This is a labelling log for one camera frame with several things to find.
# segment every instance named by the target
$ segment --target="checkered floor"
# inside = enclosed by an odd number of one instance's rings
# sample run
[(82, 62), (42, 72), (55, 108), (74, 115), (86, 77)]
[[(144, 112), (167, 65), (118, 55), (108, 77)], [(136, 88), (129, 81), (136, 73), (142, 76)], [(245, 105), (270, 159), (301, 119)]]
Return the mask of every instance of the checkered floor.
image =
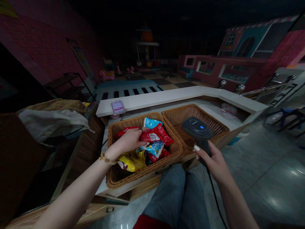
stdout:
[(183, 78), (173, 73), (172, 69), (153, 72), (136, 72), (134, 75), (116, 76), (115, 80), (152, 80), (158, 84), (163, 90), (171, 90), (183, 87), (205, 86), (214, 87), (210, 84), (201, 82), (193, 78)]

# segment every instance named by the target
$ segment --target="gold bracelet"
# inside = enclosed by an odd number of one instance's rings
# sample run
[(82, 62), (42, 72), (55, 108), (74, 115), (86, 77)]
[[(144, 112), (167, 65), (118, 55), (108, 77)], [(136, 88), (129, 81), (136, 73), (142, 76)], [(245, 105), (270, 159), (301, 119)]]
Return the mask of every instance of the gold bracelet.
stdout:
[(118, 161), (109, 161), (107, 157), (105, 157), (105, 153), (101, 153), (101, 156), (99, 157), (100, 160), (104, 160), (106, 163), (115, 165)]

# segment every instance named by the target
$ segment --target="counter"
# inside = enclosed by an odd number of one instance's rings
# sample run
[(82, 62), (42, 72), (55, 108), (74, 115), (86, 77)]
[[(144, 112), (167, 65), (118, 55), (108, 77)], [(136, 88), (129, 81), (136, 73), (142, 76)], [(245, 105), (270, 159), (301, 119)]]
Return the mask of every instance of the counter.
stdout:
[[(150, 112), (161, 113), (164, 110), (180, 107), (187, 104), (196, 104), (208, 114), (212, 115), (218, 121), (222, 122), (230, 129), (231, 136), (234, 138), (240, 131), (240, 128), (245, 127), (257, 118), (265, 109), (267, 105), (253, 101), (246, 97), (242, 97), (227, 90), (194, 86), (187, 88), (179, 88), (168, 91), (154, 92), (141, 95), (133, 95), (128, 97), (121, 97), (117, 99), (109, 99), (100, 101), (96, 115), (98, 117), (104, 117), (112, 114), (111, 102), (121, 100), (125, 106), (126, 112), (118, 119), (109, 119), (105, 127), (105, 134), (103, 142), (108, 138), (109, 126), (117, 121), (134, 118), (140, 115), (144, 115)], [(238, 119), (225, 118), (221, 113), (221, 104), (223, 102), (230, 103), (238, 108)], [(106, 151), (107, 144), (102, 148), (102, 151)], [(133, 184), (129, 187), (123, 188), (125, 191), (131, 189)], [(106, 186), (106, 178), (102, 181), (96, 195), (109, 197), (118, 197), (122, 192), (116, 190), (109, 190)]]

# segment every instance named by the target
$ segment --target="rack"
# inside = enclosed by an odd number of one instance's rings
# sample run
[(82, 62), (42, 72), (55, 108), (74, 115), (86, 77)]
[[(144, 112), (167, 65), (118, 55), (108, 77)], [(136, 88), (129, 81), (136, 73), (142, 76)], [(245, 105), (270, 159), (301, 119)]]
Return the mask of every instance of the rack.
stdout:
[[(50, 83), (47, 83), (44, 85), (44, 87), (47, 90), (50, 90), (56, 97), (63, 98), (63, 99), (73, 99), (76, 95), (78, 95), (77, 99), (82, 102), (87, 102), (90, 97), (93, 98), (94, 101), (96, 98), (96, 95), (93, 95), (91, 91), (89, 90), (88, 86), (86, 85), (83, 78), (80, 76), (79, 73), (64, 73), (64, 77), (58, 78), (56, 80), (51, 81)], [(80, 78), (84, 84), (84, 86), (75, 86), (72, 83), (72, 80), (75, 80), (77, 78)], [(63, 93), (58, 94), (55, 89), (69, 83), (71, 87), (67, 90), (65, 90)], [(88, 93), (81, 92), (84, 88), (87, 88)]]

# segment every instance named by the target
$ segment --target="jeans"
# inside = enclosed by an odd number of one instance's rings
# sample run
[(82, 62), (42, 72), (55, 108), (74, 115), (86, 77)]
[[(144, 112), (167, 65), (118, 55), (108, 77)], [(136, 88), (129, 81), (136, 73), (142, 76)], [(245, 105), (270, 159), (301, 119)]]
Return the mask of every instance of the jeans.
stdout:
[(163, 174), (143, 214), (171, 228), (210, 228), (201, 183), (194, 174), (186, 174), (181, 164)]

